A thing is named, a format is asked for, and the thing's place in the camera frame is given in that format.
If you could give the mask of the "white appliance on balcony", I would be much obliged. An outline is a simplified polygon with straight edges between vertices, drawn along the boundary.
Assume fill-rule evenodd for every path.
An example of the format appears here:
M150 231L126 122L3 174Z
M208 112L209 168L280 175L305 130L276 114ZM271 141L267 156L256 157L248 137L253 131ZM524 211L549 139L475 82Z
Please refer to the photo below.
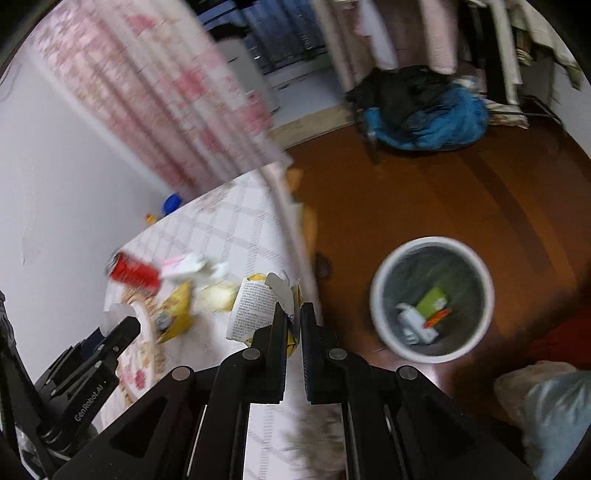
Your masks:
M249 26L232 22L223 23L208 30L243 90L246 93L256 92L266 105L266 110L274 113L280 109L280 103L245 43L245 39L251 32Z

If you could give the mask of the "blue black clothes pile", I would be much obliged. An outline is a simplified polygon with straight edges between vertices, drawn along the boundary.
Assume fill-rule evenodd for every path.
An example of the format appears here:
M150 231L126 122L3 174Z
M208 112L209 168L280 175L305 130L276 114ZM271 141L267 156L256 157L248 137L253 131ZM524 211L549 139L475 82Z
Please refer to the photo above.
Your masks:
M346 92L367 143L403 152L450 151L486 133L484 100L427 66L373 69Z

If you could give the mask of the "yellow panda snack bag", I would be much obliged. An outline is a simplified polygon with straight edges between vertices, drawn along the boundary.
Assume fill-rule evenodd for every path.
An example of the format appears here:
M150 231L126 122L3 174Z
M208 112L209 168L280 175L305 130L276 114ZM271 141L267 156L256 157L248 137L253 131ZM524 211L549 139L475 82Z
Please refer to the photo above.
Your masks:
M191 313L192 283L180 284L162 303L154 320L157 342L165 343L187 330L193 324Z

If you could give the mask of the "light blue bedding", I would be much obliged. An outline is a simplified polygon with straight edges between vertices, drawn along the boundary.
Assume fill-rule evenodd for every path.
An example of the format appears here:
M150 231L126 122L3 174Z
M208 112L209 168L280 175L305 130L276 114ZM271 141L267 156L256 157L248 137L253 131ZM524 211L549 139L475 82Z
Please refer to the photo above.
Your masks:
M539 361L495 380L494 392L523 433L525 459L537 479L557 479L590 437L590 372Z

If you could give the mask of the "red soda can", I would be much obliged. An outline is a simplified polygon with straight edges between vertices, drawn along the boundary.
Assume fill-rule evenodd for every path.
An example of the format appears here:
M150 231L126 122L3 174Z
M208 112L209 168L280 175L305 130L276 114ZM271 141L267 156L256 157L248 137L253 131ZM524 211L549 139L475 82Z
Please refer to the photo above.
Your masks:
M105 266L106 275L115 282L155 295L161 287L159 270L131 254L114 252Z

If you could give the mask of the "blue lid jar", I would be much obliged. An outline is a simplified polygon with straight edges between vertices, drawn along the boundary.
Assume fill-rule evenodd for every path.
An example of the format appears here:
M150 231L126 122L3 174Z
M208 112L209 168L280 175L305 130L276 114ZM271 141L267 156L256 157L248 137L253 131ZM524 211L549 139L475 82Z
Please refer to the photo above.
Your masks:
M171 194L164 200L161 206L162 215L167 216L173 213L174 211L179 209L182 206L182 204L183 199L178 193Z

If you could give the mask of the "white paper wrapper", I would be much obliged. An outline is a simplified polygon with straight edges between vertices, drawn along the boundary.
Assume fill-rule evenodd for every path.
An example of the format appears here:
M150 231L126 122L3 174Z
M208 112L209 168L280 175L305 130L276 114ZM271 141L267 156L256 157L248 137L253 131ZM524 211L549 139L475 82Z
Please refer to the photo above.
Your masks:
M300 283L291 283L284 271L280 275L270 272L245 277L230 311L226 339L252 344L254 332L270 326L276 306L280 306L288 319L287 356L291 356L300 343L300 314L297 313L297 307L303 303Z

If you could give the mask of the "small orange bottle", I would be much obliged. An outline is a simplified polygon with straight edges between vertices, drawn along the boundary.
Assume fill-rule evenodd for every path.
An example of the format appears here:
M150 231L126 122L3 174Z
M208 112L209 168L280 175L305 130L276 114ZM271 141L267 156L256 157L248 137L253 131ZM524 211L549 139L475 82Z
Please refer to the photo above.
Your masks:
M158 218L151 213L146 213L144 216L144 220L148 226L151 226L158 221Z

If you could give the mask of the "pink floral curtain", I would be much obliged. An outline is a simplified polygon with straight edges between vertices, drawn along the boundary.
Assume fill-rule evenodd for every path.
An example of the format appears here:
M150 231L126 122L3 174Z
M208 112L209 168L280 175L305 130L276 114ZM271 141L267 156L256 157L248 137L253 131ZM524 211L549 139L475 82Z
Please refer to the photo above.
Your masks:
M183 1L62 1L31 47L96 120L186 199L290 157Z

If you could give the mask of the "white pink box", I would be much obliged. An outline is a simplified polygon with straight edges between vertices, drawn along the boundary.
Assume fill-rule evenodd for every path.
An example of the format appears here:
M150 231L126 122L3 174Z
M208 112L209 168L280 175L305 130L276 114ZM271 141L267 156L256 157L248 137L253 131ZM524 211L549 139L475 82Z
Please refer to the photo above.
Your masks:
M204 255L194 252L168 258L161 263L160 279L182 282L195 277L206 265Z

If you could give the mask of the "green white box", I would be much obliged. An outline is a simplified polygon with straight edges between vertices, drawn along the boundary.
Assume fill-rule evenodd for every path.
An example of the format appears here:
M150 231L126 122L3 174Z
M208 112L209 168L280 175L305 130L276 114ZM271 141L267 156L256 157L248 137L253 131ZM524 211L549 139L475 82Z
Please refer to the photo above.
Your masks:
M416 310L428 320L434 313L448 305L447 294L439 287L433 287L416 305Z

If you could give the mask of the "white patterned tablecloth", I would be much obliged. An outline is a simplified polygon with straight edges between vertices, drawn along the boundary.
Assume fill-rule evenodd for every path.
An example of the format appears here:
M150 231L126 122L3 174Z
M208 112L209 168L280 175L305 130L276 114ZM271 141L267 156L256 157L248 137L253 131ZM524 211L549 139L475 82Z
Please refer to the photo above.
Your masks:
M317 301L298 211L286 170L276 164L246 173L197 198L148 227L124 251L155 266L187 253L204 255L206 265L191 279L193 324L185 333L158 344L150 327L177 283L165 280L147 298L109 282L106 310L134 307L142 331L119 359L120 384L100 411L109 426L132 403L176 366L202 370L217 366L245 343L226 339L229 312L199 308L197 294L221 281L238 287L253 274L287 273L299 282L304 300ZM287 385L277 405L250 408L245 453L246 479L342 479L345 446L341 412L335 405L312 406L305 398L301 348L287 358Z

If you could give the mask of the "yellow box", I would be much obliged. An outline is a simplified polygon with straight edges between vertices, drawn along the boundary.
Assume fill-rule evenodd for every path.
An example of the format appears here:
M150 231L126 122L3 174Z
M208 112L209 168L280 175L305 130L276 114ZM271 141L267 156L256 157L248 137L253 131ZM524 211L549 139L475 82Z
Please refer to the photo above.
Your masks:
M444 320L446 317L448 317L451 313L452 313L452 310L450 308L445 308L445 309L442 309L442 310L434 313L423 324L423 328L424 329L434 328L438 323L440 323L442 320Z

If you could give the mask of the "white round trash bin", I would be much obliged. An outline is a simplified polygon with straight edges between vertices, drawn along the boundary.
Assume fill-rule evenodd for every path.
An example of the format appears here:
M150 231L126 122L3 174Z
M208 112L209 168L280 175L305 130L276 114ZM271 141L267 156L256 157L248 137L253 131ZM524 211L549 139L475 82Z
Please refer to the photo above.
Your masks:
M495 307L489 269L466 244L423 237L391 252L370 288L377 334L398 356L441 364L470 353L484 338Z

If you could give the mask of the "clothes rack with coats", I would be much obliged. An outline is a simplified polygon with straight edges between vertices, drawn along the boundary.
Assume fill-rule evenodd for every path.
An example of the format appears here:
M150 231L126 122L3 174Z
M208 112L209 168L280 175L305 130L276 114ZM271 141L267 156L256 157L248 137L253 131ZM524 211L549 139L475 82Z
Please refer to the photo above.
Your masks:
M372 69L427 66L473 80L492 125L528 125L521 69L549 56L573 88L584 74L550 22L528 1L315 1L311 4L342 88Z

